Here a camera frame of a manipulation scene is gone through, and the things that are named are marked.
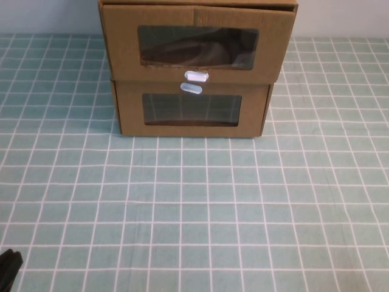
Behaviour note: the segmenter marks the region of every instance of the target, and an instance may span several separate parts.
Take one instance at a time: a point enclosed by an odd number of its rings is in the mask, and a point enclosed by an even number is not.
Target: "grid pattern mat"
[[[292,39],[256,139],[122,137],[101,36],[0,57],[13,291],[387,291],[388,40]]]

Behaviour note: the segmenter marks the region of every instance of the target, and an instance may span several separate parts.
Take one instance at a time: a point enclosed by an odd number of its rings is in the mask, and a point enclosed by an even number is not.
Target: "cardboard drawer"
[[[184,82],[190,69],[207,83],[275,83],[296,8],[100,4],[112,79]]]
[[[112,82],[120,128],[130,136],[260,136],[270,85],[204,85],[189,94],[176,82]]]

